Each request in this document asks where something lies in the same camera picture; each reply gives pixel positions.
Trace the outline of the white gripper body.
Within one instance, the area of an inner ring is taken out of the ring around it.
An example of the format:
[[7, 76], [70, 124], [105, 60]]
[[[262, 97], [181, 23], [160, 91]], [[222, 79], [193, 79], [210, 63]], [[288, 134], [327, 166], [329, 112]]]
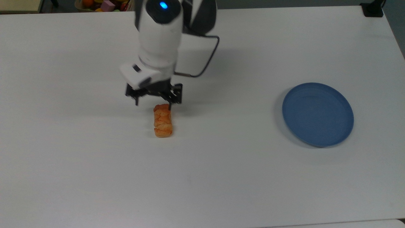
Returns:
[[145, 88], [147, 95], [160, 95], [160, 92], [168, 89], [171, 84], [173, 63], [153, 67], [138, 58], [135, 63], [120, 65], [120, 72], [126, 83], [134, 89]]

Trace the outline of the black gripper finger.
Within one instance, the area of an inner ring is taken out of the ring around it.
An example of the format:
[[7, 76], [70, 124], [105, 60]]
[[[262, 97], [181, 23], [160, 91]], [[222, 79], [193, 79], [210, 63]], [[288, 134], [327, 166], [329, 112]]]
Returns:
[[132, 86], [130, 86], [130, 84], [126, 84], [125, 95], [126, 97], [131, 97], [135, 101], [135, 105], [138, 106], [139, 98], [146, 95], [146, 89], [134, 89]]
[[168, 89], [160, 92], [160, 96], [168, 102], [168, 110], [171, 110], [173, 104], [182, 104], [183, 84], [170, 84]]

